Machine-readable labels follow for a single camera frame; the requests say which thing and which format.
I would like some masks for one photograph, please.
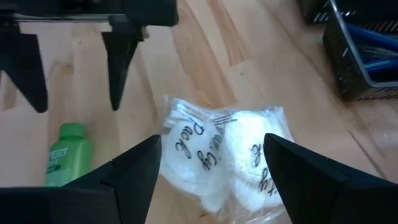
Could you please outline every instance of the green cap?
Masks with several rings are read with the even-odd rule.
[[[63,137],[85,137],[86,136],[86,127],[81,123],[65,123],[60,128],[60,136]]]

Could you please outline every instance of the plastic bag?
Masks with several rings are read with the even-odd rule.
[[[264,223],[284,211],[263,153],[264,135],[293,141],[283,108],[210,110],[165,99],[160,173],[219,222]]]

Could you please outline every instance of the wooden surface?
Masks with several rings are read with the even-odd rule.
[[[22,24],[39,35],[49,111],[37,114],[7,76],[0,84],[0,185],[42,185],[60,124],[85,123],[93,168],[154,134],[163,96],[200,105],[282,105],[297,143],[398,182],[398,103],[342,103],[322,49],[294,0],[178,0],[180,24],[149,27],[111,110],[107,24]],[[214,220],[161,177],[147,223]]]

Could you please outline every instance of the black basket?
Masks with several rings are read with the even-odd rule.
[[[307,24],[326,23],[331,0],[296,0]],[[334,0],[344,19],[356,22],[388,20],[398,15],[397,0]]]
[[[362,11],[359,17],[351,16],[346,18],[346,21],[378,32],[396,34],[398,9],[394,10],[397,11],[396,19],[389,18],[388,15],[392,14],[387,13],[384,16],[387,19],[377,19],[374,11],[373,13]],[[397,99],[398,74],[388,80],[372,79],[364,68],[359,52],[346,28],[345,20],[333,0],[329,15],[330,19],[323,35],[323,45],[342,98],[350,101]]]

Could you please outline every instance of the green deodorant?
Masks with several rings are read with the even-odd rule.
[[[58,142],[50,149],[45,185],[61,187],[91,170],[91,143],[85,138],[85,126],[65,123]]]

